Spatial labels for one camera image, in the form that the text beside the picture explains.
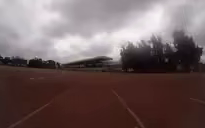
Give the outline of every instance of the treeline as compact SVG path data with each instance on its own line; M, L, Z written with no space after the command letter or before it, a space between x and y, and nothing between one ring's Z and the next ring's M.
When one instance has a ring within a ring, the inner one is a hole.
M173 42L169 43L154 35L148 41L128 42L120 55L124 71L196 72L202 53L203 48L180 30L173 33Z
M0 55L0 64L20 67L32 67L32 68L60 68L60 63L54 60L43 60L41 58L33 58L30 60L24 59L19 56L2 57Z

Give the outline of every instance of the cloud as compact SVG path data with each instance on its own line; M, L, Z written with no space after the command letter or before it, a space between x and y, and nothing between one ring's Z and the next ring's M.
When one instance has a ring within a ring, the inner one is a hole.
M0 0L3 56L118 59L124 42L176 28L205 47L205 0Z
M51 36L78 34L92 36L100 32L112 32L140 15L158 1L155 0L55 0L52 10L60 14L60 20L48 28Z

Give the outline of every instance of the dark cloud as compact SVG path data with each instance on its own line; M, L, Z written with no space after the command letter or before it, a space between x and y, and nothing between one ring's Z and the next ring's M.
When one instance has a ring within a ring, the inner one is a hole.
M38 21L40 17L47 19L47 15L41 15L35 3L35 0L0 0L2 55L27 58L39 56L62 62L110 55L117 45L107 38L120 30L125 31L128 25L134 27L135 21L155 6L163 9L161 23L164 25L160 28L166 37L170 37L174 29L183 28L193 35L196 43L205 47L205 0L53 0L47 11L58 14L59 18L48 24ZM141 20L144 23L153 19ZM94 40L95 35L104 32L107 36ZM66 41L67 35L70 38L80 37L84 42ZM71 51L61 50L62 47L56 49L55 40L59 39L65 40L63 43Z
M99 32L112 32L132 20L132 13L140 14L158 0L71 0L54 1L52 10L58 12L61 21L48 29L52 36L67 33L92 36Z

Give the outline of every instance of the building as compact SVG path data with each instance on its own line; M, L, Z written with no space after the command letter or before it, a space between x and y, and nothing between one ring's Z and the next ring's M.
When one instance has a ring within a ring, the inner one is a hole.
M102 68L104 61L112 60L107 56L97 56L89 59L78 60L70 63L63 64L63 68Z

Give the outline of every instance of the field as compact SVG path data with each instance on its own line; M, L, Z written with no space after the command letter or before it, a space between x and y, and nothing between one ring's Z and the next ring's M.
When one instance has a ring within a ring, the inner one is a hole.
M0 128L205 128L205 74L0 66Z

